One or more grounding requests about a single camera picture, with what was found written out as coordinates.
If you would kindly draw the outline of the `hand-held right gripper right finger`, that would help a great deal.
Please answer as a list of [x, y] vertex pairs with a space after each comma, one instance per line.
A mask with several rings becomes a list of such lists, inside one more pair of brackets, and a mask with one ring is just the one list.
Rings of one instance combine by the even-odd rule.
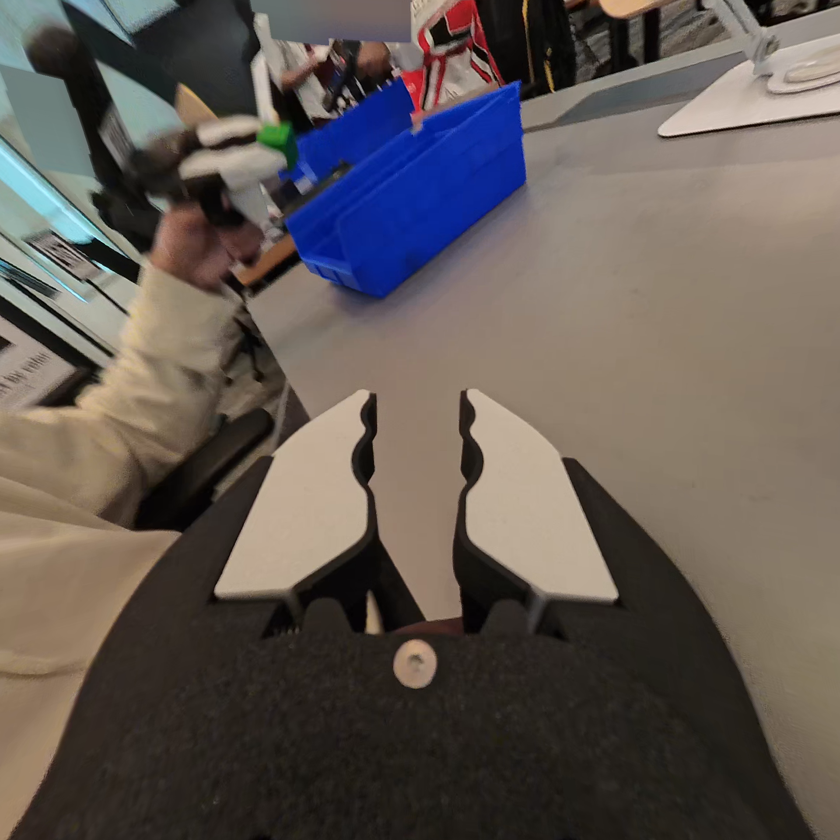
[[538, 632], [556, 603], [615, 606], [619, 593], [559, 450], [482, 391], [458, 404], [460, 472], [453, 568], [465, 630], [520, 605]]

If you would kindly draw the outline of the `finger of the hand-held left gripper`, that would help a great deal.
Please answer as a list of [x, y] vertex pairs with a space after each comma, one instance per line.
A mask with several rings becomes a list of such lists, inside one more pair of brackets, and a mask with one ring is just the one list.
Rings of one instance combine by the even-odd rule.
[[201, 148], [227, 148], [256, 142], [263, 123], [253, 116], [233, 116], [202, 122], [196, 126]]
[[218, 175], [223, 182], [264, 182], [287, 169], [287, 157], [262, 143], [197, 151], [178, 166], [181, 179], [191, 181]]

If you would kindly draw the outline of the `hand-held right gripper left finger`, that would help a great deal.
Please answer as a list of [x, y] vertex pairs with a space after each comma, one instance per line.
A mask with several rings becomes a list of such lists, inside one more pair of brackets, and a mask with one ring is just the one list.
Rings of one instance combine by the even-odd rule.
[[382, 567], [375, 500], [376, 395], [360, 389], [281, 444], [215, 584], [220, 602], [277, 602], [295, 623], [339, 602], [353, 630], [369, 622]]

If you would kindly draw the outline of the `green wooden cube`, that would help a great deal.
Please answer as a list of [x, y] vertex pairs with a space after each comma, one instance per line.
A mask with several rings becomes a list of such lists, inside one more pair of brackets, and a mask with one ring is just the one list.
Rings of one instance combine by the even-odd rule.
[[256, 133], [255, 139], [259, 144], [283, 156], [285, 163], [280, 165], [283, 170], [289, 171], [295, 168], [299, 150], [297, 135], [291, 122], [265, 123]]

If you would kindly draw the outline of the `blue plastic bin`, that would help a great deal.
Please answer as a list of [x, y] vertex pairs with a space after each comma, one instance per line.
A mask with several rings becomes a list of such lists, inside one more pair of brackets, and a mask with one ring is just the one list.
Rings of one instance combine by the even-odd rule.
[[527, 180], [518, 81], [388, 140], [286, 226], [333, 285], [385, 298]]
[[281, 177], [315, 184], [340, 164], [357, 165], [413, 126], [414, 102], [401, 77], [337, 119], [297, 137], [294, 169]]

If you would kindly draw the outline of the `person's left forearm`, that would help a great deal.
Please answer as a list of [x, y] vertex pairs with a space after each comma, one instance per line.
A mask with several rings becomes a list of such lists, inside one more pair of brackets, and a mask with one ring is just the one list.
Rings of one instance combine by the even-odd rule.
[[2, 530], [25, 518], [133, 524], [209, 432], [241, 300], [143, 267], [119, 352], [73, 406], [2, 413]]

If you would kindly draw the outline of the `black white printed marker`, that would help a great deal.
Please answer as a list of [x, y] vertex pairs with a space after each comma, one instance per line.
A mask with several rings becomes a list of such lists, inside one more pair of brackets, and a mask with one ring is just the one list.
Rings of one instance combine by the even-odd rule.
[[78, 281], [91, 281], [102, 274], [102, 269], [76, 245], [50, 229], [25, 236], [23, 242]]

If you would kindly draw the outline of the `white printed sign board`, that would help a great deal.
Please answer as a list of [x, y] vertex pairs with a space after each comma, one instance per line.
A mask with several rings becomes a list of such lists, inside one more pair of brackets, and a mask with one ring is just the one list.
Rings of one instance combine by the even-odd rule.
[[76, 366], [1, 318], [1, 410], [36, 406], [77, 372]]

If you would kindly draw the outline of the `person's cream sweatshirt torso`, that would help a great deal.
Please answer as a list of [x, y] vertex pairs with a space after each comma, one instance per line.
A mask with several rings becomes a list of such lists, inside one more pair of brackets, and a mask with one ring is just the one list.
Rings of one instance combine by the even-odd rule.
[[45, 778], [102, 642], [176, 538], [2, 479], [2, 838]]

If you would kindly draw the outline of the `black jacket with yellow trim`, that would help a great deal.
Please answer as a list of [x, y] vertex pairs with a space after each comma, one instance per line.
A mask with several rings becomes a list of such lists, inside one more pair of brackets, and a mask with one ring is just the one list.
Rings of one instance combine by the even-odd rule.
[[478, 1], [479, 19], [504, 83], [522, 102], [571, 88], [576, 49], [564, 1]]

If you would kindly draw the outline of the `white metal stand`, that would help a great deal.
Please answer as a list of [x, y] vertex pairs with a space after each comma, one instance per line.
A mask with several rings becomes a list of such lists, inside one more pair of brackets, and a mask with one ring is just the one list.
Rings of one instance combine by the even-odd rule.
[[745, 2], [706, 6], [747, 59], [666, 120], [661, 139], [838, 115], [839, 35], [783, 48]]

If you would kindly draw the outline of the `white metal bracket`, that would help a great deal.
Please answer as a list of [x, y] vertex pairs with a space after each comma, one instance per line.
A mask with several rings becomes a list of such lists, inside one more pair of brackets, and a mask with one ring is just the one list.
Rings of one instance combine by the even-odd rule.
[[271, 70], [278, 63], [277, 43], [270, 33], [267, 14], [257, 13], [254, 17], [254, 31], [259, 42], [259, 52], [251, 63], [257, 115], [262, 123], [280, 124], [280, 115], [275, 109]]

